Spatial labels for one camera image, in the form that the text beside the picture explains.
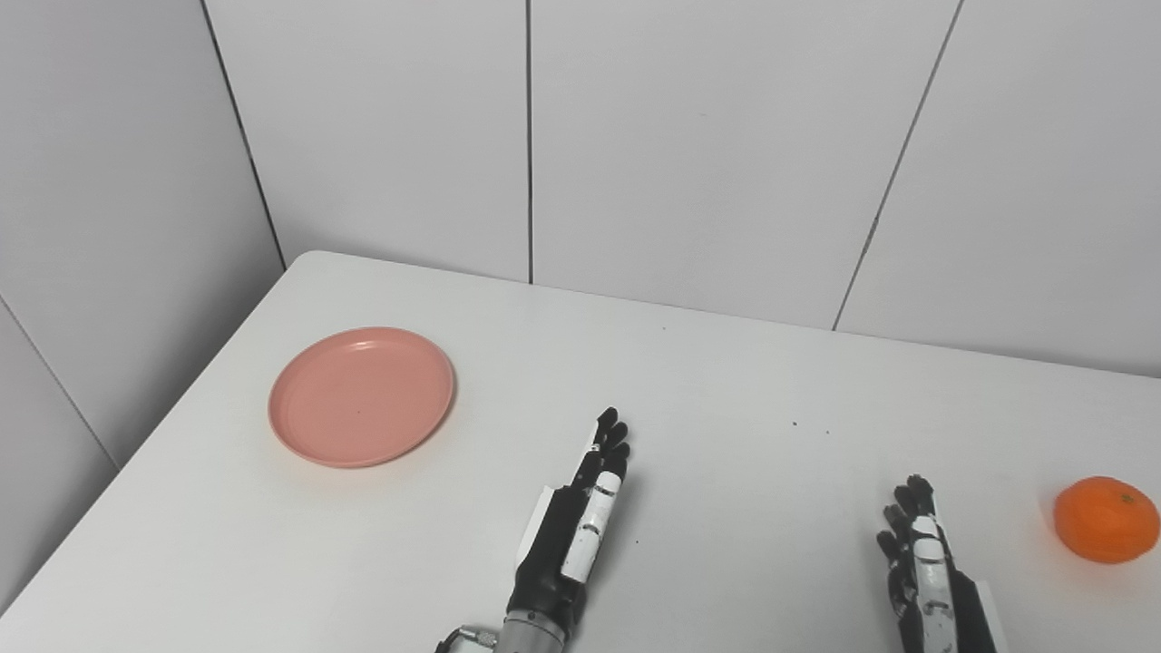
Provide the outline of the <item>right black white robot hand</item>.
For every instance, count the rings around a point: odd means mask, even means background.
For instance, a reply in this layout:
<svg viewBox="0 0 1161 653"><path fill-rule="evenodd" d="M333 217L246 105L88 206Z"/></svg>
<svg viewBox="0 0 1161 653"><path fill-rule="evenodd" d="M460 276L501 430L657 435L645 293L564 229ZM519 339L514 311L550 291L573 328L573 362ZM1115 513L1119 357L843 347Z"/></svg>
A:
<svg viewBox="0 0 1161 653"><path fill-rule="evenodd" d="M990 587L956 564L933 488L918 474L894 488L877 544L906 652L1007 652Z"/></svg>

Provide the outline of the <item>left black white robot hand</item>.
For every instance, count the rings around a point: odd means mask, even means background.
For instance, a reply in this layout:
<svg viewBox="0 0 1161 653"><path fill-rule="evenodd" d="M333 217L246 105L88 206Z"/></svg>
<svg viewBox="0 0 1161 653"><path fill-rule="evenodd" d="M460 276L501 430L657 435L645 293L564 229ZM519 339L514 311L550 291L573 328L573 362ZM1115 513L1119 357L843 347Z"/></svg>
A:
<svg viewBox="0 0 1161 653"><path fill-rule="evenodd" d="M525 532L498 650L561 652L586 604L610 516L628 471L628 426L599 414L571 481L541 493Z"/></svg>

